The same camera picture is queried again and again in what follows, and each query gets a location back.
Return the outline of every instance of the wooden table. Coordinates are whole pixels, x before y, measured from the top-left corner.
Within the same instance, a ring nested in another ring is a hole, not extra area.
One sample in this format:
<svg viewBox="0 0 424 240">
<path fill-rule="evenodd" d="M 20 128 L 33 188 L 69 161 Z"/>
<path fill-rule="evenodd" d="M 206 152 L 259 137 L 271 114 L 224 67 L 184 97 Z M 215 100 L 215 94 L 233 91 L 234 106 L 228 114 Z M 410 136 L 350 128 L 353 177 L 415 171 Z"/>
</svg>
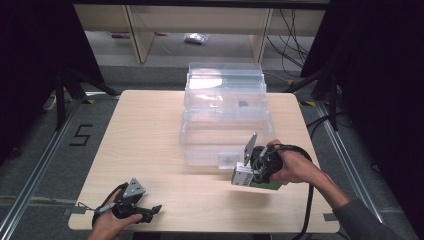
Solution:
<svg viewBox="0 0 424 240">
<path fill-rule="evenodd" d="M 307 184 L 289 184 L 278 191 L 231 185 L 232 170 L 190 167 L 179 148 L 184 110 L 182 91 L 125 91 L 118 102 L 78 198 L 99 206 L 119 184 L 132 177 L 147 189 L 138 205 L 162 204 L 150 224 L 132 231 L 300 232 L 305 215 Z M 268 94 L 277 137 L 304 148 L 318 165 L 296 97 Z M 336 232 L 337 221 L 326 222 L 330 206 L 316 192 L 309 232 Z M 72 214 L 72 229 L 91 229 L 91 211 Z"/>
</svg>

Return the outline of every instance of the sleeve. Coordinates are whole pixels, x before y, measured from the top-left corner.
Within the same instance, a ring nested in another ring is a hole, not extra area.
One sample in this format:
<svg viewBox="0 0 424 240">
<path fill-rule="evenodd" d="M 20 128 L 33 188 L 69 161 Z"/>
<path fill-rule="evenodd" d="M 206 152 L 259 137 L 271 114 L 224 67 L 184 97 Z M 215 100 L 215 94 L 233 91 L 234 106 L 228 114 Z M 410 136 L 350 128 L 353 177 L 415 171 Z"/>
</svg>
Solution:
<svg viewBox="0 0 424 240">
<path fill-rule="evenodd" d="M 359 199 L 354 199 L 333 212 L 353 240 L 402 239 L 393 230 L 382 224 Z"/>
</svg>

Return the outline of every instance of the gray carpet floor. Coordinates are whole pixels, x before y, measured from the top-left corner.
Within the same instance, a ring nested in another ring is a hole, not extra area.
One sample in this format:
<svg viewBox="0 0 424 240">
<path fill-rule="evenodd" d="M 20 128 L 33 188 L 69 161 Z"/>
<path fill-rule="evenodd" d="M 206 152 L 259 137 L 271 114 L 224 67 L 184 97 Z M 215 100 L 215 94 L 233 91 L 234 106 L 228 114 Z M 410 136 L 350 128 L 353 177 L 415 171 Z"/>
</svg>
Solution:
<svg viewBox="0 0 424 240">
<path fill-rule="evenodd" d="M 106 83 L 116 90 L 126 89 L 167 89 L 184 90 L 187 68 L 137 68 L 101 67 Z M 287 80 L 300 81 L 283 71 L 264 71 L 269 92 L 279 92 L 288 86 Z M 314 84 L 296 92 L 299 101 L 311 101 L 310 93 Z M 96 89 L 84 85 L 86 91 Z M 92 161 L 108 126 L 116 99 L 95 100 L 92 104 L 79 105 L 68 130 L 55 153 L 50 166 L 36 189 L 32 200 L 14 231 L 12 239 L 86 239 L 88 231 L 74 231 L 68 227 L 67 210 L 75 205 Z M 319 118 L 316 107 L 300 106 L 305 123 Z M 14 197 L 24 187 L 28 177 L 47 147 L 55 128 L 56 111 L 52 109 L 39 116 L 25 140 L 20 144 L 21 156 L 11 157 L 0 168 L 0 217 L 8 212 Z M 387 225 L 405 239 L 417 239 L 396 199 L 381 175 L 370 168 L 372 159 L 348 117 L 338 117 L 339 134 L 345 147 L 353 156 L 362 180 L 366 183 L 371 198 Z M 78 127 L 81 134 L 90 135 L 84 146 L 72 146 L 84 139 L 75 137 Z M 317 128 L 313 144 L 324 171 L 330 174 L 341 188 L 354 197 L 355 192 L 343 169 L 339 156 L 328 137 L 324 126 Z M 291 239 L 294 234 L 274 234 L 273 239 Z M 337 234 L 313 234 L 313 239 L 342 239 Z M 125 232 L 122 239 L 132 239 L 131 232 Z"/>
</svg>

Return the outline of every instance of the clear plastic container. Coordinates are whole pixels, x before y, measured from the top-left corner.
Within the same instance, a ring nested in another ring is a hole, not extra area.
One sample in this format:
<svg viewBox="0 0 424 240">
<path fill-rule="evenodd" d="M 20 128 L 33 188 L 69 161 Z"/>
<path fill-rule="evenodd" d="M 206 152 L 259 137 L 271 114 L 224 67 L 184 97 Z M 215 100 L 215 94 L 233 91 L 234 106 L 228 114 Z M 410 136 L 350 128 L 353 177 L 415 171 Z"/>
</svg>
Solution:
<svg viewBox="0 0 424 240">
<path fill-rule="evenodd" d="M 191 166 L 232 169 L 257 133 L 275 139 L 259 64 L 192 63 L 187 74 L 180 147 Z"/>
</svg>

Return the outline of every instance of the wire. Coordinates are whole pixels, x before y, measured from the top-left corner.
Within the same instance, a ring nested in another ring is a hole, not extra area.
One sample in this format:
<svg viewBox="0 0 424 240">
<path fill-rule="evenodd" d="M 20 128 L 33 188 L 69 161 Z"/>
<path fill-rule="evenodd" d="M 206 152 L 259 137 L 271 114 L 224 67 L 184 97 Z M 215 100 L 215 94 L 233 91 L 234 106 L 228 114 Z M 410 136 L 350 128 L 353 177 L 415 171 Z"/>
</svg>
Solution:
<svg viewBox="0 0 424 240">
<path fill-rule="evenodd" d="M 347 127 L 347 128 L 355 128 L 352 124 L 348 125 L 346 123 L 342 123 L 340 121 L 336 121 L 338 124 L 342 125 L 343 127 Z"/>
<path fill-rule="evenodd" d="M 278 37 L 280 38 L 280 40 L 285 44 L 285 45 L 287 45 L 287 47 L 288 48 L 290 48 L 291 50 L 293 50 L 293 51 L 299 51 L 299 49 L 296 49 L 296 48 L 294 48 L 294 47 L 292 47 L 292 46 L 290 46 L 289 45 L 289 42 L 288 41 L 286 41 L 286 40 L 284 40 L 280 35 L 278 35 Z"/>
<path fill-rule="evenodd" d="M 299 152 L 300 154 L 302 154 L 306 159 L 308 159 L 309 161 L 312 162 L 312 158 L 311 156 L 308 154 L 308 152 L 306 152 L 303 148 L 298 147 L 298 146 L 294 146 L 294 145 L 285 145 L 285 144 L 274 144 L 274 149 L 272 149 L 271 151 L 268 151 L 262 158 L 266 159 L 267 157 L 269 157 L 271 154 L 274 154 L 277 151 L 280 150 L 291 150 L 291 151 L 296 151 Z M 302 230 L 300 231 L 300 233 L 298 235 L 296 235 L 293 240 L 298 240 L 301 237 L 303 237 L 303 235 L 305 235 L 306 230 L 308 229 L 308 225 L 309 225 L 309 218 L 311 216 L 311 208 L 312 208 L 312 199 L 314 196 L 314 186 L 312 184 L 309 184 L 309 189 L 308 189 L 308 199 L 306 201 L 306 210 L 305 210 L 305 219 L 303 221 L 303 227 Z"/>
<path fill-rule="evenodd" d="M 282 77 L 280 77 L 280 76 L 278 76 L 277 74 L 273 74 L 273 73 L 268 73 L 268 72 L 263 72 L 265 75 L 270 75 L 270 76 L 274 76 L 274 77 L 276 77 L 276 78 L 278 78 L 279 80 L 281 80 L 281 81 L 285 81 L 285 82 L 288 82 L 289 80 L 287 80 L 287 79 L 284 79 L 284 78 L 282 78 Z"/>
<path fill-rule="evenodd" d="M 300 67 L 300 68 L 302 68 L 302 67 L 303 67 L 303 65 L 302 65 L 302 64 L 300 64 L 299 62 L 297 62 L 294 58 L 290 57 L 290 56 L 289 56 L 289 55 L 287 55 L 284 51 L 281 51 L 278 47 L 276 47 L 276 46 L 274 45 L 274 43 L 271 41 L 271 39 L 269 38 L 269 36 L 267 36 L 266 38 L 268 39 L 269 43 L 271 44 L 271 46 L 274 48 L 274 50 L 275 50 L 278 54 L 280 54 L 280 55 L 282 55 L 283 57 L 287 58 L 288 60 L 290 60 L 291 62 L 293 62 L 294 64 L 296 64 L 298 67 Z"/>
<path fill-rule="evenodd" d="M 84 203 L 82 203 L 82 202 L 78 202 L 78 203 L 77 203 L 77 206 L 78 206 L 78 207 L 84 207 L 86 210 L 90 210 L 90 211 L 94 211 L 94 210 L 95 210 L 94 208 L 91 208 L 91 207 L 89 207 L 89 206 L 85 205 L 85 204 L 84 204 Z"/>
<path fill-rule="evenodd" d="M 310 126 L 314 125 L 314 124 L 315 124 L 315 123 L 317 123 L 318 121 L 320 121 L 320 120 L 322 120 L 322 119 L 327 119 L 327 118 L 328 118 L 328 116 L 320 117 L 320 118 L 318 118 L 317 120 L 315 120 L 315 121 L 313 121 L 313 122 L 311 122 L 311 123 L 306 124 L 306 127 L 307 127 L 307 128 L 309 128 Z"/>
<path fill-rule="evenodd" d="M 259 166 L 258 166 L 258 162 L 261 161 L 261 158 L 257 158 L 255 159 L 255 161 L 253 162 L 253 169 L 252 169 L 252 173 L 253 173 L 253 179 L 255 180 L 255 182 L 259 182 L 258 176 L 257 174 L 255 174 L 255 169 L 259 170 Z"/>
<path fill-rule="evenodd" d="M 317 122 L 317 125 L 315 125 L 315 127 L 312 129 L 312 132 L 311 132 L 311 135 L 310 135 L 311 139 L 314 137 L 315 130 L 317 130 L 318 126 L 321 125 L 321 123 L 325 122 L 325 120 L 327 120 L 327 119 L 328 119 L 328 116 L 326 116 L 326 118 L 323 118 L 323 119 L 321 119 L 320 121 Z"/>
<path fill-rule="evenodd" d="M 289 37 L 287 39 L 286 45 L 288 45 L 289 40 L 290 40 L 290 37 L 292 37 L 293 38 L 293 41 L 295 42 L 296 47 L 297 47 L 297 49 L 294 49 L 294 48 L 292 48 L 292 49 L 295 50 L 295 51 L 297 51 L 299 53 L 299 57 L 300 57 L 301 60 L 302 60 L 302 58 L 303 59 L 306 59 L 305 54 L 307 55 L 307 54 L 309 54 L 309 52 L 305 48 L 303 48 L 299 44 L 299 42 L 297 41 L 296 25 L 295 25 L 296 10 L 295 9 L 292 9 L 292 24 L 291 24 L 291 26 L 289 26 L 289 24 L 288 24 L 286 18 L 284 17 L 284 14 L 283 14 L 283 12 L 282 12 L 281 9 L 280 9 L 280 14 L 281 14 L 281 17 L 284 20 L 284 23 L 286 24 L 287 29 L 289 30 Z"/>
<path fill-rule="evenodd" d="M 312 233 L 310 233 L 310 234 L 308 234 L 308 236 L 306 236 L 306 238 L 305 238 L 305 240 L 319 240 L 319 239 L 316 239 L 316 238 L 312 238 Z"/>
<path fill-rule="evenodd" d="M 128 183 L 123 183 L 123 184 L 117 186 L 115 189 L 113 189 L 113 191 L 109 194 L 109 196 L 107 196 L 107 198 L 103 201 L 102 205 L 100 205 L 97 209 L 104 207 L 107 204 L 107 202 L 109 201 L 109 199 L 113 196 L 113 194 L 115 194 L 115 192 L 117 192 L 119 189 L 121 189 L 121 190 L 125 189 L 127 186 L 128 186 Z M 97 218 L 100 216 L 99 213 L 96 213 L 97 209 L 94 210 L 95 212 L 94 212 L 94 215 L 93 215 L 93 220 L 91 221 L 92 226 L 94 226 L 94 223 L 96 222 Z"/>
<path fill-rule="evenodd" d="M 56 105 L 56 95 L 51 95 L 49 98 L 53 98 L 53 101 L 50 104 L 50 106 L 44 108 L 44 110 L 46 110 L 46 111 L 52 110 L 54 108 L 54 106 Z"/>
</svg>

